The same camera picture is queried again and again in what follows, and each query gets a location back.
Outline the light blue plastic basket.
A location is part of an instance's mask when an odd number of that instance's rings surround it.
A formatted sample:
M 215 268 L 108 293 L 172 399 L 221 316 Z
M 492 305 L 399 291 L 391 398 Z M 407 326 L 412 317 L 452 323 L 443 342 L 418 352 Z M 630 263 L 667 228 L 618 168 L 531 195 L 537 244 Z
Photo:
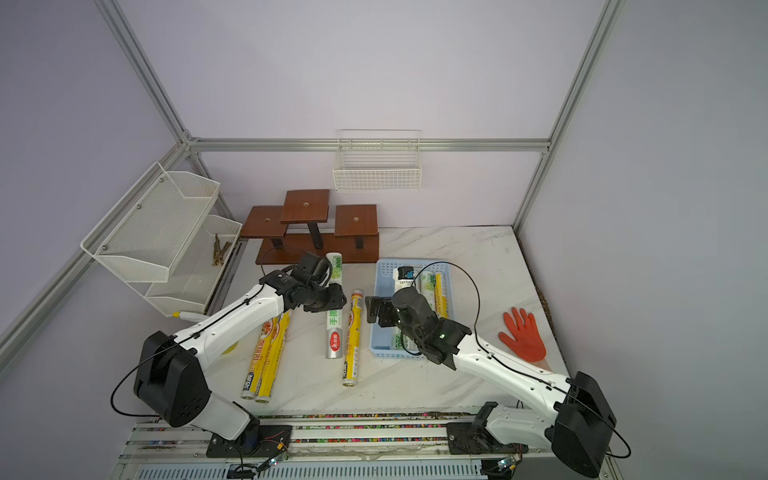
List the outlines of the light blue plastic basket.
M 450 266 L 437 260 L 429 259 L 380 259 L 376 264 L 376 276 L 374 282 L 374 295 L 379 297 L 391 297 L 394 291 L 393 269 L 399 266 L 413 266 L 416 272 L 414 286 L 419 289 L 419 275 L 423 270 L 443 275 L 444 292 L 447 297 L 449 318 L 453 318 L 454 309 L 452 301 L 452 282 Z M 370 351 L 377 358 L 416 359 L 414 353 L 416 346 L 413 341 L 403 336 L 403 351 L 390 348 L 392 336 L 400 332 L 397 327 L 382 327 L 378 323 L 373 324 L 370 333 Z

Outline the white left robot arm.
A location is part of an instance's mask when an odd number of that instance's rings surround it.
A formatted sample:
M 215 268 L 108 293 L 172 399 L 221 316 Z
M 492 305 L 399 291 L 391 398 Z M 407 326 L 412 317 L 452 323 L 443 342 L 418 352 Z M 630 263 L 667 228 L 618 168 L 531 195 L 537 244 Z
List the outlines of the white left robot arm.
M 259 420 L 214 393 L 205 371 L 241 338 L 290 310 L 342 309 L 346 297 L 338 279 L 341 270 L 332 260 L 307 253 L 297 264 L 265 274 L 207 319 L 173 335 L 150 335 L 136 369 L 134 394 L 174 428 L 192 425 L 255 448 Z

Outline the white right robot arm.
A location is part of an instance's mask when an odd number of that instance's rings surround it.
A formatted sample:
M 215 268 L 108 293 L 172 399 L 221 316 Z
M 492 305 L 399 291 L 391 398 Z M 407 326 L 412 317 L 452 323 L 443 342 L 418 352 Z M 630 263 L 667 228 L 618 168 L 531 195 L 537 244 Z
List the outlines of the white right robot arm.
M 596 478 L 618 435 L 617 420 L 598 382 L 569 378 L 512 357 L 469 327 L 440 317 L 414 287 L 365 299 L 368 321 L 397 327 L 430 362 L 474 375 L 522 401 L 543 420 L 531 437 L 574 472 Z

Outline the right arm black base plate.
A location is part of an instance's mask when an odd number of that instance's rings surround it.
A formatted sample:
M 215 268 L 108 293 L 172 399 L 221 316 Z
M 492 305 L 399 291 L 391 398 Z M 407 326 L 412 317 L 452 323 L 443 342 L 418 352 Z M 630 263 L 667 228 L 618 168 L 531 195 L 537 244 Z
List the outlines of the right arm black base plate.
M 500 443 L 486 428 L 488 418 L 498 406 L 486 402 L 471 422 L 450 422 L 446 428 L 447 445 L 451 455 L 525 454 L 529 447 L 518 443 Z

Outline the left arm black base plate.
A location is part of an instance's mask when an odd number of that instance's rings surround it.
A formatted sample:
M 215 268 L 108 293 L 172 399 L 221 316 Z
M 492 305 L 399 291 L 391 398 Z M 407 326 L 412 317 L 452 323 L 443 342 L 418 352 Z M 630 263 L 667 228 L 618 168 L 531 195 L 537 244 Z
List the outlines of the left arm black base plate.
M 290 425 L 249 425 L 235 440 L 213 433 L 207 458 L 272 458 L 287 449 L 293 427 Z

